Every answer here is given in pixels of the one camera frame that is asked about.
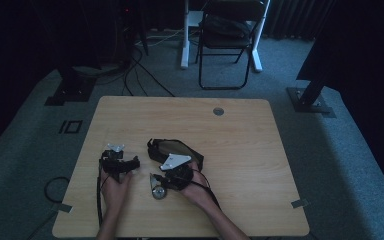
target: light wood surface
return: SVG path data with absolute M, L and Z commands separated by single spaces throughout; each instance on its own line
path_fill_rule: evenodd
M 222 116 L 213 113 L 220 107 Z M 107 143 L 124 144 L 125 159 L 141 162 L 119 222 L 119 237 L 218 236 L 207 217 L 180 193 L 151 195 L 151 138 L 178 139 L 204 155 L 208 178 L 222 210 L 248 236 L 303 236 L 309 232 L 295 182 L 266 100 L 102 97 L 59 212 L 56 237 L 94 237 L 98 232 L 96 177 Z

